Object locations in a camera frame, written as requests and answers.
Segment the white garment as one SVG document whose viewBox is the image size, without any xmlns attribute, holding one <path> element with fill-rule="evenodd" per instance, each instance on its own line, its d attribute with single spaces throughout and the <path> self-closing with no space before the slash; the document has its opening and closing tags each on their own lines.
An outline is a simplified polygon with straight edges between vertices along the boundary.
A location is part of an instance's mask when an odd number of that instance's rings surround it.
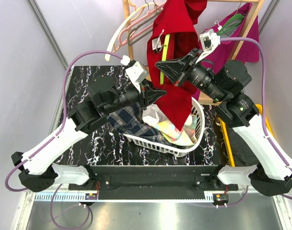
<svg viewBox="0 0 292 230">
<path fill-rule="evenodd" d="M 142 120 L 148 125 L 156 125 L 167 117 L 156 104 L 151 104 L 142 112 Z"/>
</svg>

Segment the navy plaid skirt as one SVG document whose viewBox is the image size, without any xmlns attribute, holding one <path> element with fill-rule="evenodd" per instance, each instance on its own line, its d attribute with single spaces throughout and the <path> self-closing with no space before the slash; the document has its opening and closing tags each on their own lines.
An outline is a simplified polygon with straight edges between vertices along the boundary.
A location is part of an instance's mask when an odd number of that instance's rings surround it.
<svg viewBox="0 0 292 230">
<path fill-rule="evenodd" d="M 151 142 L 175 147 L 160 131 L 142 121 L 142 108 L 139 103 L 122 108 L 108 116 L 113 128 L 123 134 L 129 134 Z"/>
</svg>

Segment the yellow-green hanger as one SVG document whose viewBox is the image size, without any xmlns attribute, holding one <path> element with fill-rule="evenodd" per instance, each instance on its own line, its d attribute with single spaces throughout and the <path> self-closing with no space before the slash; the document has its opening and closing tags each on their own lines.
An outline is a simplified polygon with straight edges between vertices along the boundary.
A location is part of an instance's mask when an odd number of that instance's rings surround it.
<svg viewBox="0 0 292 230">
<path fill-rule="evenodd" d="M 166 61 L 168 46 L 169 46 L 170 34 L 166 34 L 164 38 L 163 44 L 163 54 L 162 54 L 162 61 Z M 164 84 L 164 73 L 160 71 L 160 85 Z"/>
</svg>

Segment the red dress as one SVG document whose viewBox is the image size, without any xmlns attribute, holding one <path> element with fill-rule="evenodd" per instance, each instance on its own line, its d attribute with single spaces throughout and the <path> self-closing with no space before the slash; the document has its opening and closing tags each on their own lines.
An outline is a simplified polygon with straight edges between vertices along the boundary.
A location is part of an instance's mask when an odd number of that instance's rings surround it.
<svg viewBox="0 0 292 230">
<path fill-rule="evenodd" d="M 166 91 L 157 106 L 181 130 L 192 108 L 197 88 L 182 76 L 187 55 L 199 47 L 194 25 L 207 7 L 205 0 L 168 0 L 153 22 L 147 43 L 147 62 L 152 84 Z"/>
</svg>

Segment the white plastic laundry basket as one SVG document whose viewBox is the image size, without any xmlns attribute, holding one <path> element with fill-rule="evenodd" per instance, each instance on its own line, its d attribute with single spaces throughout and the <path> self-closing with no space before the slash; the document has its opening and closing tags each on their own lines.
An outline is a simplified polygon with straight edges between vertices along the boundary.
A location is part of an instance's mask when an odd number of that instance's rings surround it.
<svg viewBox="0 0 292 230">
<path fill-rule="evenodd" d="M 195 150 L 202 141 L 205 117 L 202 106 L 194 98 L 192 98 L 191 112 L 181 130 L 178 130 L 156 105 L 148 106 L 147 110 L 143 112 L 142 119 L 147 125 L 158 131 L 167 143 L 164 144 L 162 141 L 152 141 L 131 134 L 124 135 L 128 141 L 132 141 L 138 146 L 161 153 L 170 153 L 176 157 L 184 157 Z"/>
</svg>

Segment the grey wire hanger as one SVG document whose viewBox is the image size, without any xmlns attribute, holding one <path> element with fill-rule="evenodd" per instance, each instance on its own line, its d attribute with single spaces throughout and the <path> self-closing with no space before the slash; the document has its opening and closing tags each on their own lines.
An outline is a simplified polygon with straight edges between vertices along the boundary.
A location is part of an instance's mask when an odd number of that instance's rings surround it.
<svg viewBox="0 0 292 230">
<path fill-rule="evenodd" d="M 154 20 L 163 10 L 163 6 L 165 3 L 161 5 L 157 5 L 154 1 L 154 9 L 148 11 L 144 16 L 139 18 L 137 21 L 133 22 L 132 25 L 129 26 L 128 34 L 127 34 L 127 45 L 133 46 L 135 43 L 140 41 L 143 37 L 148 35 L 152 31 L 152 25 L 148 24 L 152 20 Z"/>
</svg>

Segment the pastel floral skirt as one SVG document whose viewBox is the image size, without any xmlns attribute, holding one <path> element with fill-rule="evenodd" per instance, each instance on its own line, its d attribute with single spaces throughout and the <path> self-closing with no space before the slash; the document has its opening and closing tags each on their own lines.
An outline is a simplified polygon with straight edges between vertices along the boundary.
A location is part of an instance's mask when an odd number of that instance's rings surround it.
<svg viewBox="0 0 292 230">
<path fill-rule="evenodd" d="M 168 119 L 156 124 L 154 128 L 159 130 L 168 142 L 182 147 L 190 147 L 197 143 L 195 132 L 197 121 L 196 115 L 189 115 L 181 130 L 177 129 Z"/>
</svg>

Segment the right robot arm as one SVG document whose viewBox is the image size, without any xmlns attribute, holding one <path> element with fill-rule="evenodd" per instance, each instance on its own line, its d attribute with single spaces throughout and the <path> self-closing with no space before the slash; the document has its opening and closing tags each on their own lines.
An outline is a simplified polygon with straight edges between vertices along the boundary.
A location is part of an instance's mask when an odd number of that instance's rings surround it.
<svg viewBox="0 0 292 230">
<path fill-rule="evenodd" d="M 292 189 L 292 159 L 284 163 L 273 147 L 275 143 L 268 129 L 262 128 L 262 116 L 255 103 L 242 89 L 252 80 L 246 66 L 229 60 L 214 73 L 202 65 L 203 52 L 194 48 L 181 58 L 158 61 L 157 69 L 163 72 L 174 86 L 192 83 L 200 91 L 219 103 L 215 108 L 218 117 L 252 150 L 258 164 L 245 167 L 218 166 L 208 177 L 207 184 L 221 190 L 229 184 L 242 184 L 255 188 L 265 196 L 283 195 Z"/>
</svg>

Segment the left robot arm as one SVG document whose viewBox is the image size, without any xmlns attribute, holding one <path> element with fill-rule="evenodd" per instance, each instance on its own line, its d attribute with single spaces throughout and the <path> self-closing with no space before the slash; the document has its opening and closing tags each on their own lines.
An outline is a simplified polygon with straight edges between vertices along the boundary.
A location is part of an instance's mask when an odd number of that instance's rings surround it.
<svg viewBox="0 0 292 230">
<path fill-rule="evenodd" d="M 92 189 L 96 178 L 88 166 L 58 165 L 54 161 L 69 147 L 106 124 L 111 113 L 134 103 L 145 108 L 166 95 L 165 90 L 154 88 L 147 79 L 138 87 L 129 83 L 123 92 L 118 91 L 111 76 L 96 78 L 88 84 L 87 92 L 84 100 L 40 144 L 25 153 L 12 154 L 25 188 L 41 192 L 54 184 L 75 184 Z"/>
</svg>

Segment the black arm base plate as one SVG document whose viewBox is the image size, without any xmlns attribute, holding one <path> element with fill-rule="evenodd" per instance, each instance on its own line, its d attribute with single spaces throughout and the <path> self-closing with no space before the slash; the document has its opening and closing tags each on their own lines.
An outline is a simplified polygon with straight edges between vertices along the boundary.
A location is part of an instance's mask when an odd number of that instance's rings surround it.
<svg viewBox="0 0 292 230">
<path fill-rule="evenodd" d="M 238 185 L 211 182 L 216 166 L 90 166 L 88 185 L 70 184 L 69 190 L 99 190 L 99 200 L 197 200 L 205 192 L 237 191 Z"/>
</svg>

